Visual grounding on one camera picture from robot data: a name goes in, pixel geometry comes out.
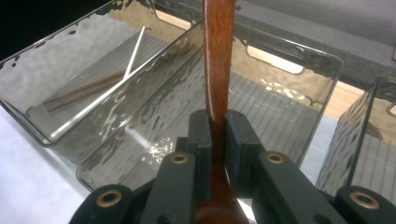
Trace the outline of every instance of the plastic storage tray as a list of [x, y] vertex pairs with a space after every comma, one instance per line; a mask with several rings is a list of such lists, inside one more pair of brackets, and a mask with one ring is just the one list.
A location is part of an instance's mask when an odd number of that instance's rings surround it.
[[[190, 113], [205, 108], [202, 25], [162, 54], [173, 62], [159, 56], [131, 83], [143, 90], [162, 70], [168, 79], [139, 108], [123, 110], [131, 111], [123, 119], [114, 115], [114, 131], [106, 132], [106, 141], [78, 167], [78, 179], [87, 188], [122, 183], [135, 189], [155, 177], [177, 137], [187, 136]], [[228, 107], [247, 116], [267, 150], [283, 152], [299, 164], [341, 67], [331, 55], [236, 22]], [[116, 101], [101, 109], [112, 106]]]
[[[41, 146], [80, 164], [106, 139], [102, 128], [111, 123], [112, 113], [122, 109], [93, 115], [129, 82], [122, 77], [142, 27], [133, 74], [185, 32], [160, 20], [157, 12], [153, 1], [113, 1], [4, 60], [2, 107]], [[157, 78], [125, 101], [139, 107], [162, 84]]]
[[361, 186], [396, 204], [395, 140], [396, 79], [380, 77], [338, 121], [317, 187]]

